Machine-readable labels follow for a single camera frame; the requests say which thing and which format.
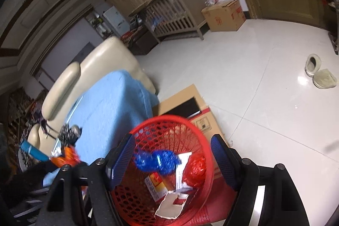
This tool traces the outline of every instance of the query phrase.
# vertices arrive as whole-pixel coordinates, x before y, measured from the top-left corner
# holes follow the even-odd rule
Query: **blue towel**
[[[153,117],[152,107],[157,104],[157,96],[127,71],[107,74],[79,97],[67,116],[70,126],[82,127],[75,144],[80,159],[91,164],[106,157],[126,133]],[[50,185],[57,173],[47,174],[43,185]]]

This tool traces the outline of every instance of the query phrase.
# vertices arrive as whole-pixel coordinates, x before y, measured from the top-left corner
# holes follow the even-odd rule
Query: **plastic bag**
[[[206,6],[212,6],[214,4],[216,4],[217,2],[219,2],[219,0],[207,0],[205,2]]]
[[[171,150],[156,150],[152,153],[140,151],[134,154],[134,163],[143,172],[158,172],[168,175],[181,163],[177,155]]]
[[[201,187],[205,182],[206,162],[202,153],[193,153],[185,166],[182,182],[193,188]]]
[[[64,147],[64,154],[65,157],[51,157],[50,160],[53,164],[55,164],[57,167],[61,168],[63,165],[69,164],[72,167],[76,166],[81,162],[77,152],[75,151],[75,148],[70,147]]]

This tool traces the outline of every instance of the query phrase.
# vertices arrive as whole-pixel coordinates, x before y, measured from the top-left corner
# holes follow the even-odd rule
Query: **floor tile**
[[[304,71],[305,61],[275,48],[244,118],[339,161],[339,86],[318,89]]]
[[[188,66],[186,62],[188,69],[167,89],[166,97],[194,83],[206,102],[242,117],[272,50],[269,36],[248,22],[237,32],[206,34],[205,41],[210,47],[198,63]]]
[[[328,31],[296,22],[269,21],[267,26],[275,31],[274,46],[308,57],[315,53],[322,61],[339,62],[334,53]]]
[[[153,81],[160,100],[162,95],[188,69],[199,63],[210,44],[199,38],[165,41],[145,56],[137,56],[140,66]]]
[[[228,140],[240,123],[241,117],[213,105],[209,105],[209,107],[211,108],[225,139]]]
[[[304,204],[311,226],[324,225],[339,204],[339,164],[334,160],[242,119],[231,139],[241,157],[257,165],[283,163]]]

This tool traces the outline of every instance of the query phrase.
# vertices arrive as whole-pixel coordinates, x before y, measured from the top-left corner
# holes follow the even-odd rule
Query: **white slipper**
[[[321,66],[321,59],[316,54],[310,54],[305,64],[305,72],[309,77],[313,77]]]
[[[320,89],[326,89],[335,87],[337,85],[337,79],[333,74],[326,68],[319,70],[313,76],[313,83]]]

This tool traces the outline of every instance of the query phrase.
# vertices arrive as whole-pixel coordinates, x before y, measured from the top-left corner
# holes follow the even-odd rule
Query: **red mesh basket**
[[[162,219],[155,215],[159,204],[154,202],[144,182],[149,173],[138,170],[133,160],[127,167],[121,185],[111,192],[119,215],[132,226],[184,225],[203,207],[212,188],[214,165],[210,143],[187,119],[173,115],[148,119],[131,133],[135,135],[136,153],[138,149],[149,152],[158,149],[172,150],[176,154],[190,151],[203,153],[207,168],[205,182],[175,220]],[[168,178],[175,187],[175,174]]]

